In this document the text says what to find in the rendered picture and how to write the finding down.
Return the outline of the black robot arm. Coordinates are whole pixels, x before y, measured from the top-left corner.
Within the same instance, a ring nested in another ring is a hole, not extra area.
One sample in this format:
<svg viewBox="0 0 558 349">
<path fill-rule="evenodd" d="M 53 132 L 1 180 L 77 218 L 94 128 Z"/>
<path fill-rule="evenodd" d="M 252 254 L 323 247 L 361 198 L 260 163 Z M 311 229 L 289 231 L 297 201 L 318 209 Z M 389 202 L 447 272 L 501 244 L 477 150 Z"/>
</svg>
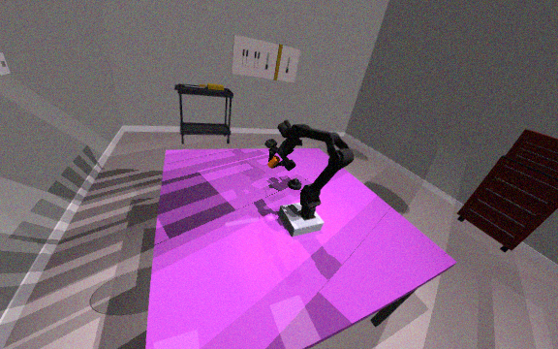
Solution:
<svg viewBox="0 0 558 349">
<path fill-rule="evenodd" d="M 298 211 L 299 214 L 305 221 L 315 219 L 316 206 L 322 204 L 320 199 L 321 190 L 340 169 L 353 162 L 354 153 L 336 132 L 314 129 L 306 124 L 294 124 L 292 126 L 289 120 L 284 120 L 277 128 L 283 138 L 286 138 L 283 141 L 285 146 L 292 149 L 289 154 L 294 151 L 297 145 L 302 145 L 302 140 L 299 138 L 310 138 L 327 144 L 327 152 L 330 156 L 328 165 L 313 183 L 305 185 L 300 190 L 300 205 L 302 208 Z M 339 149 L 336 150 L 335 145 Z"/>
</svg>

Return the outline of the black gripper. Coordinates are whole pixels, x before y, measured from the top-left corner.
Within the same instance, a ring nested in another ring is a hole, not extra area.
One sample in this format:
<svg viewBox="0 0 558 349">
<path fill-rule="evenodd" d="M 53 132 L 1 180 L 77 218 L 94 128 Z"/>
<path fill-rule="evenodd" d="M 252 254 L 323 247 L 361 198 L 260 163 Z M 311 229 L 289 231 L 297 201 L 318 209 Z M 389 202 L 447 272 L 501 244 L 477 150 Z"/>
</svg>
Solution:
<svg viewBox="0 0 558 349">
<path fill-rule="evenodd" d="M 293 160 L 290 160 L 288 157 L 286 157 L 292 151 L 292 149 L 287 148 L 284 143 L 281 143 L 279 148 L 276 146 L 277 142 L 274 139 L 267 140 L 264 144 L 266 145 L 267 148 L 270 148 L 268 150 L 269 151 L 268 162 L 272 159 L 272 157 L 276 153 L 283 159 L 274 168 L 278 166 L 283 166 L 283 167 L 285 166 L 285 168 L 288 171 L 290 171 L 296 166 L 296 163 Z"/>
</svg>

